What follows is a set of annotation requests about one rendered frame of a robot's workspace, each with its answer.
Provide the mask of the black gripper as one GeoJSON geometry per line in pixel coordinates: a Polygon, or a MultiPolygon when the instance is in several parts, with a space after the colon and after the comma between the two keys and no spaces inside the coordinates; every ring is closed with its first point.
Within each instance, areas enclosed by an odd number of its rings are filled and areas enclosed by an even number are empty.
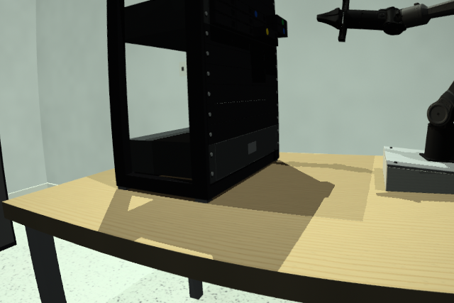
{"type": "Polygon", "coordinates": [[[349,9],[349,2],[350,0],[343,0],[342,10],[336,8],[327,13],[319,14],[316,17],[318,22],[326,23],[339,30],[338,42],[345,42],[345,32],[347,32],[348,28],[362,29],[362,10],[349,9]]]}

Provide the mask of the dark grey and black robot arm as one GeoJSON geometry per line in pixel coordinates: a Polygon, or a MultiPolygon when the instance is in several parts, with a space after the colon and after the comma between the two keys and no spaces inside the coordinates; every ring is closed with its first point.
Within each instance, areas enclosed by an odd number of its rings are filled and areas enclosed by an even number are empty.
{"type": "MultiPolygon", "coordinates": [[[[427,24],[432,18],[454,15],[454,0],[427,7],[415,3],[404,9],[394,6],[378,11],[362,10],[361,28],[399,35],[407,28],[427,24]]],[[[454,81],[427,110],[428,123],[424,153],[427,161],[454,163],[454,81]]]]}

